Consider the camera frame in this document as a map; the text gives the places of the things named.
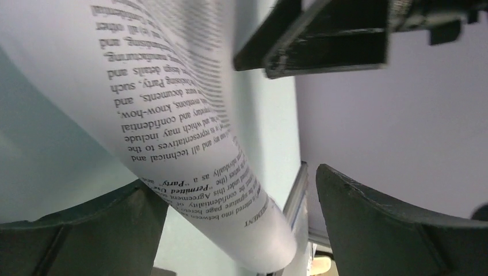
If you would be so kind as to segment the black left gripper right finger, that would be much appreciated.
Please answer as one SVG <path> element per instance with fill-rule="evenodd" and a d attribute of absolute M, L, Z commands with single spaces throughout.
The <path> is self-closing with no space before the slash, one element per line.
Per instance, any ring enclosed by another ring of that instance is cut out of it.
<path fill-rule="evenodd" d="M 487 222 L 420 208 L 321 164 L 316 186 L 339 275 L 486 275 Z"/>

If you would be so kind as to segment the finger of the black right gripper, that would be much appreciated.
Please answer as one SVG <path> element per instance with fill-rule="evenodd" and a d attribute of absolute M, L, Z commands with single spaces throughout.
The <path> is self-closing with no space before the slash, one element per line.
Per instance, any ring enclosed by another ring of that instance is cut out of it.
<path fill-rule="evenodd" d="M 269 79 L 374 70 L 387 64 L 389 1 L 277 1 L 234 55 L 237 71 Z"/>

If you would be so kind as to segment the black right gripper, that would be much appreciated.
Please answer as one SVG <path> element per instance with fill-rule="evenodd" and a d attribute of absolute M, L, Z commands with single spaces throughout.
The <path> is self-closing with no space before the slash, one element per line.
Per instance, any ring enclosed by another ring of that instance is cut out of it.
<path fill-rule="evenodd" d="M 479 22 L 480 12 L 487 12 L 487 0 L 391 1 L 388 30 L 427 30 L 429 45 L 451 43 L 460 37 L 463 25 Z"/>

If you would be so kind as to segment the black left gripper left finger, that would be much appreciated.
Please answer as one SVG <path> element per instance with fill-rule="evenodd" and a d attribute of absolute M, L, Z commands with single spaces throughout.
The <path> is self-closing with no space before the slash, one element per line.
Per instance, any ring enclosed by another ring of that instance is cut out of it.
<path fill-rule="evenodd" d="M 36 221 L 1 225 L 2 275 L 150 275 L 168 205 L 137 180 Z"/>

